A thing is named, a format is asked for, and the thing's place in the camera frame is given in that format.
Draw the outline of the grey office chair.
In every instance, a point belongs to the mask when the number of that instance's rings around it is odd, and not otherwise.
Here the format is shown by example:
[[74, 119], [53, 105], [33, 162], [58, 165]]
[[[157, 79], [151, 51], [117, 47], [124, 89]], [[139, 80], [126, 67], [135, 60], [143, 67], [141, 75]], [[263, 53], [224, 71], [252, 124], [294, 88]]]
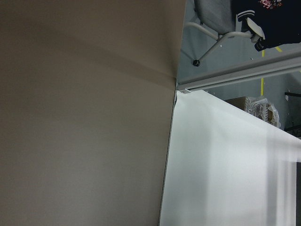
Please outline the grey office chair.
[[227, 39], [240, 37], [250, 39], [253, 43], [265, 39], [264, 31], [251, 18], [254, 11], [249, 9], [237, 14], [235, 6], [233, 0], [194, 1], [194, 10], [200, 24], [187, 22], [184, 27], [196, 28], [215, 40], [215, 44], [203, 56], [194, 59], [193, 66], [199, 67], [201, 62]]

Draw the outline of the aluminium frame post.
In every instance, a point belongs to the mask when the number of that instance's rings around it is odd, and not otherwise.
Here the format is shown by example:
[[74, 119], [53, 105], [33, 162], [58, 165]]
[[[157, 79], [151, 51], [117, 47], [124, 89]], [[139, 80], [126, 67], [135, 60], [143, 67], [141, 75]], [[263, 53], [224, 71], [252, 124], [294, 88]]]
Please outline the aluminium frame post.
[[187, 94], [198, 90], [293, 73], [300, 69], [301, 48], [295, 48], [274, 56], [262, 57], [230, 68], [205, 73], [196, 79], [178, 84], [176, 90]]

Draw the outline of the plastic wrapped cardboard box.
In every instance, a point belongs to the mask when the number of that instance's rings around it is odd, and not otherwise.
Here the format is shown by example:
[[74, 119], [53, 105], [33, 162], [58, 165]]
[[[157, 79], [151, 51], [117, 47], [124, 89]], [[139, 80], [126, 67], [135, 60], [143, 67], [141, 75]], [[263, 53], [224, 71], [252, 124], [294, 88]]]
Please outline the plastic wrapped cardboard box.
[[281, 127], [278, 110], [267, 98], [237, 97], [225, 100], [225, 102], [277, 127]]

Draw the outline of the dark varsity jacket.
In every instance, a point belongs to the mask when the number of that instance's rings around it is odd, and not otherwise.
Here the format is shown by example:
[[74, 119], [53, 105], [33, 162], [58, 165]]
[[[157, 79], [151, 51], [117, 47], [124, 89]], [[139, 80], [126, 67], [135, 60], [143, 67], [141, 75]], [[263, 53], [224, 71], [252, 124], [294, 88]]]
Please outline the dark varsity jacket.
[[299, 0], [234, 0], [232, 8], [257, 51], [301, 42]]

